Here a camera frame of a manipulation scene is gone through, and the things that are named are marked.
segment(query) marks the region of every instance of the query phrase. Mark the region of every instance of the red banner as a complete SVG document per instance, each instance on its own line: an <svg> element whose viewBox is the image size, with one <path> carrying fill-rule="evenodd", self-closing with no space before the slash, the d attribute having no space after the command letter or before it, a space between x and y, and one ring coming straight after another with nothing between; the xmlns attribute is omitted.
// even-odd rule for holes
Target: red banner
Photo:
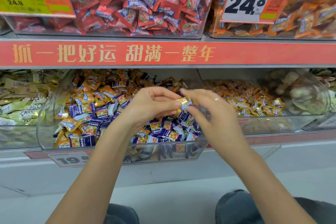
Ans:
<svg viewBox="0 0 336 224"><path fill-rule="evenodd" d="M326 65L335 45L311 43L3 41L0 68L130 65Z"/></svg>

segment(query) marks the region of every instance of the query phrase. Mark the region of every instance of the jeans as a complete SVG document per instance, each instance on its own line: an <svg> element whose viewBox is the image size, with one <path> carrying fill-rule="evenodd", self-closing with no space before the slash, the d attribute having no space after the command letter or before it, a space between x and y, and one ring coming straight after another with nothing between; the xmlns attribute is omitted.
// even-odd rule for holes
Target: jeans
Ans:
<svg viewBox="0 0 336 224"><path fill-rule="evenodd" d="M336 205L302 197L295 199L318 224L336 223ZM215 218L216 224L265 224L252 196L244 190L222 196L216 205ZM131 207L109 204L104 224L139 224L139 218Z"/></svg>

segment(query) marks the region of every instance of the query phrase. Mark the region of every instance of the person's left hand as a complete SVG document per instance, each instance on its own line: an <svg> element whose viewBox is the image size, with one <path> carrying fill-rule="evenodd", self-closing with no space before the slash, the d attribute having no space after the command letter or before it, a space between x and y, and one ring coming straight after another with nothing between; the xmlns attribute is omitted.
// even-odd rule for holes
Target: person's left hand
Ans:
<svg viewBox="0 0 336 224"><path fill-rule="evenodd" d="M134 135L153 118L175 115L181 107L181 103L175 101L179 98L181 96L163 87L142 88L111 124L126 125Z"/></svg>

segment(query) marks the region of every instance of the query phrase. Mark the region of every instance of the white floor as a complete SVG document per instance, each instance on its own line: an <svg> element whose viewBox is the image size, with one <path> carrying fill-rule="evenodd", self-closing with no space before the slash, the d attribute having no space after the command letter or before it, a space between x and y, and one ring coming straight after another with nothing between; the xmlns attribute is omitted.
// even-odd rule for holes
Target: white floor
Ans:
<svg viewBox="0 0 336 224"><path fill-rule="evenodd" d="M278 178L293 196L336 204L336 168L281 173ZM156 183L116 188L111 202L133 207L141 224L211 224L219 198L238 188L245 187L236 176ZM62 197L63 194L56 194L0 199L0 222L44 223Z"/></svg>

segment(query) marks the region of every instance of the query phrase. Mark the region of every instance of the hand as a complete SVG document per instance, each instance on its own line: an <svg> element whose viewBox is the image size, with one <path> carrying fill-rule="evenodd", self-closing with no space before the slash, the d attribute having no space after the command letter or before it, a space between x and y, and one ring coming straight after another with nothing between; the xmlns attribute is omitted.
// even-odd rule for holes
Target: hand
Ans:
<svg viewBox="0 0 336 224"><path fill-rule="evenodd" d="M188 106L186 109L195 117L208 142L225 161L230 155L239 154L249 147L233 107L219 95L210 90L181 89L181 93L209 111L210 121L196 107Z"/></svg>
<svg viewBox="0 0 336 224"><path fill-rule="evenodd" d="M126 125L131 134L135 135L153 118L175 115L181 107L181 103L175 101L179 98L181 96L163 87L142 88L111 124Z"/></svg>

